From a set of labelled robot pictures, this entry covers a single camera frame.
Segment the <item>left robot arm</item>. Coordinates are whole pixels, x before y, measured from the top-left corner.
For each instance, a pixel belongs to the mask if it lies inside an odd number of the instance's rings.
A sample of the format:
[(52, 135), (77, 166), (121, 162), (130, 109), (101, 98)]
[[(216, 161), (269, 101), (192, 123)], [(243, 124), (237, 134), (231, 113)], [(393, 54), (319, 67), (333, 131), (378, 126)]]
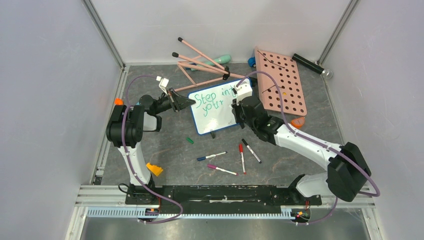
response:
[(136, 194), (145, 204), (153, 203), (157, 190), (152, 173), (147, 167), (141, 141), (143, 133), (159, 132), (162, 128), (162, 112), (178, 113), (196, 103), (195, 100), (167, 89), (158, 99), (143, 95), (134, 106), (115, 105), (106, 127), (106, 138), (124, 158), (130, 175), (129, 195)]

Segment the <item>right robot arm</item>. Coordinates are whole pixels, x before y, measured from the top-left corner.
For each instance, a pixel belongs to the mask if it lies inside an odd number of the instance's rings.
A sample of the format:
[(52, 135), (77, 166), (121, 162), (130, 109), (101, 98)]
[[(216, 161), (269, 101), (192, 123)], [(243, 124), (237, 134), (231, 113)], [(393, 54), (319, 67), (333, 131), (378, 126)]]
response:
[(359, 147), (351, 142), (344, 145), (319, 139), (294, 128), (285, 120), (271, 116), (256, 96), (231, 103), (235, 120), (242, 128), (249, 127), (262, 141), (292, 150), (322, 167), (325, 172), (300, 175), (292, 182), (289, 199), (302, 204), (315, 195), (332, 194), (352, 202), (371, 177), (369, 166)]

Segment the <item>blue framed whiteboard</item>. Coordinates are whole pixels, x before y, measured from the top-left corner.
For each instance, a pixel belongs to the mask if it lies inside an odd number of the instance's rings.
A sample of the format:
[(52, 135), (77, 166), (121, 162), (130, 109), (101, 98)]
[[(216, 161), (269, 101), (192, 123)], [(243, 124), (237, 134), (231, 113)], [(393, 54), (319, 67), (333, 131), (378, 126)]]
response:
[(196, 131), (199, 135), (225, 129), (236, 125), (232, 112), (232, 103), (236, 99), (233, 88), (239, 80), (234, 80), (188, 94), (195, 101), (191, 105), (191, 113)]

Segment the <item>green marker cap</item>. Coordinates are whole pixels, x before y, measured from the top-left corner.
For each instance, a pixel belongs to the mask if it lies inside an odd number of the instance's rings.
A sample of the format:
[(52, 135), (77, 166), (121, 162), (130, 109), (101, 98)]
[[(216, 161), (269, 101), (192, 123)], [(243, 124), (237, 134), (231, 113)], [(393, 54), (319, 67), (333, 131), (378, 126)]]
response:
[(187, 137), (187, 138), (186, 138), (186, 140), (187, 140), (190, 144), (194, 144), (194, 141), (193, 141), (191, 138)]

